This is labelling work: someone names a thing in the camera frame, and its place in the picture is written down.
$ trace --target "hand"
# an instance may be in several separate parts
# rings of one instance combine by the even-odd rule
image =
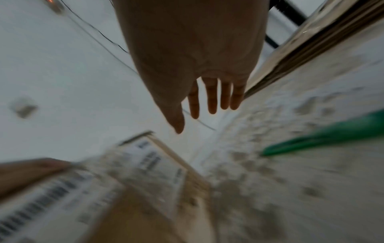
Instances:
[[[265,37],[268,0],[114,0],[135,66],[155,103],[175,128],[184,129],[181,102],[199,117],[202,77],[208,110],[235,110],[243,100]]]
[[[44,176],[69,168],[71,163],[57,159],[33,159],[0,164],[0,196],[26,186]]]

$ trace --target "human hand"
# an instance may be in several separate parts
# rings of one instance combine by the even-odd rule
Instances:
[[[44,176],[69,168],[71,163],[58,159],[32,159],[0,164],[0,196],[27,186]]]
[[[155,103],[177,133],[181,102],[199,117],[196,79],[202,77],[208,110],[235,110],[265,37],[268,0],[114,0],[133,61]]]

